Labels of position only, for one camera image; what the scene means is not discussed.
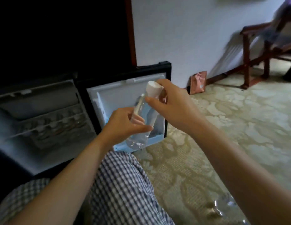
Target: plaid pants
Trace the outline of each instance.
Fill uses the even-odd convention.
[[[49,183],[30,181],[0,204],[0,224],[12,219]],[[174,224],[158,204],[153,186],[134,155],[110,151],[87,196],[92,224]]]

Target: left hand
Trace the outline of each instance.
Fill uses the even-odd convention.
[[[150,125],[144,124],[144,119],[137,116],[135,124],[130,122],[134,107],[118,108],[113,111],[108,123],[97,136],[104,143],[104,147],[110,149],[129,136],[137,133],[146,133],[153,130]]]

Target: carpet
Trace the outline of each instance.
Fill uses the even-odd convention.
[[[281,78],[290,66],[272,59],[271,77],[248,90],[238,87],[243,75],[235,74],[191,98],[211,123],[291,190],[291,83]],[[259,68],[254,74],[262,73]],[[187,134],[169,125],[162,142],[134,155],[176,224],[237,224],[212,213],[213,200],[227,189]]]

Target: wooden chair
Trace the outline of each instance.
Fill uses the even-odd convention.
[[[276,28],[276,32],[281,32],[287,22],[291,22],[290,9],[286,9],[286,11],[283,12],[281,20]],[[249,87],[257,83],[266,80],[269,77],[270,59],[291,50],[291,43],[284,45],[281,48],[275,47],[274,49],[271,49],[272,44],[268,41],[264,41],[263,54],[258,58],[250,60],[250,38],[257,34],[260,34],[264,29],[269,26],[271,26],[271,22],[259,25],[246,26],[240,33],[243,36],[243,64],[231,70],[230,74],[243,70],[245,80],[244,84],[241,86],[241,88],[243,89],[248,89]],[[253,78],[250,75],[251,67],[260,64],[260,62],[262,61],[264,62],[264,73],[261,76]]]

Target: white wall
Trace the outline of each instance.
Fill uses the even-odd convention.
[[[232,34],[270,21],[284,1],[132,0],[137,64],[170,61],[172,82],[180,87],[199,71],[207,70],[208,77],[223,73],[242,56],[239,46],[225,66],[216,66]]]

